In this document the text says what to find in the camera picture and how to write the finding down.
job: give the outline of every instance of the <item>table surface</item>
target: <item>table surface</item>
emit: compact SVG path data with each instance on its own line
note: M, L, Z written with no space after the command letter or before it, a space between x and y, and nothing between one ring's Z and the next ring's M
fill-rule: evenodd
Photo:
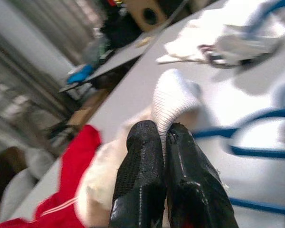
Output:
M216 2L209 8L220 8L223 2ZM159 76L170 68L179 69L186 78L201 86L205 104L200 115L201 128L234 125L257 110L276 107L275 94L280 86L285 85L285 42L273 56L247 69L217 69L193 62L165 65L155 62L165 54L163 45L174 40L186 22L196 19L199 14L191 15L165 29L90 119L88 123L101 132L104 142L114 139L123 121L151 103ZM258 127L250 127L250 136L241 137L239 144L246 141L245 145L250 146L264 147L268 146L268 143L276 145L272 143L276 134L270 133L276 132L282 124L285 122L277 121L274 125L265 123L261 130ZM222 181L229 186L228 195L285 205L285 160L237 157L226 153L223 142L220 138L198 140L201 149L220 171ZM13 218L21 216L31 219L34 210L29 211L27 206L31 205L33 209L55 192L58 165L57 161L46 174L50 177L45 178L50 180L42 180L38 184L37 189L28 196L30 199L22 203ZM284 216L237 207L234 209L240 228L285 228Z

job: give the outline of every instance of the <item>white fluffy fabric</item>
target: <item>white fluffy fabric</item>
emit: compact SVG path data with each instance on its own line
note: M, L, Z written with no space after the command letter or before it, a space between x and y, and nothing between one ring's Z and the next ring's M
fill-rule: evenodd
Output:
M215 46L216 52L226 59L228 65L237 65L240 60L272 52L285 36L285 24L278 16L268 17L254 40L245 40L242 35L265 5L274 1L229 0L221 9L204 11L200 18L186 24L176 40L165 45L167 54L156 61L206 63L207 55L201 51L201 45Z
M77 189L75 211L86 227L108 226L117 171L127 154L126 139L132 126L151 119L157 124L165 156L165 136L174 121L192 128L200 107L200 88L186 81L176 69L163 73L154 91L152 105L123 123L112 142L98 149ZM168 226L167 215L164 225Z

